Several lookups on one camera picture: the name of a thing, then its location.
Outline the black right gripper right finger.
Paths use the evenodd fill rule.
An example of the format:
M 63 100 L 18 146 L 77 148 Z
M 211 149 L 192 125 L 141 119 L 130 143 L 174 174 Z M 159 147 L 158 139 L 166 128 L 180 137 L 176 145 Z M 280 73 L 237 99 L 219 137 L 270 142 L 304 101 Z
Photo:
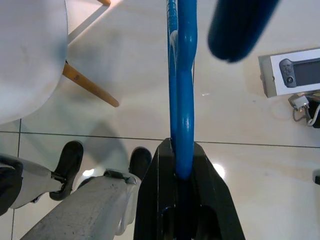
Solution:
M 230 190 L 203 148 L 186 151 L 186 239 L 244 240 Z

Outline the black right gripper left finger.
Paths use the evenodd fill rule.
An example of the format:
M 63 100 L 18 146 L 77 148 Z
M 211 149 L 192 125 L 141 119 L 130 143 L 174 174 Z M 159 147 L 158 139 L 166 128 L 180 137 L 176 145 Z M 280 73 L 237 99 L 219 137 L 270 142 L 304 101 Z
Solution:
M 141 182 L 135 216 L 135 240 L 181 240 L 176 160 L 171 139 L 156 148 Z

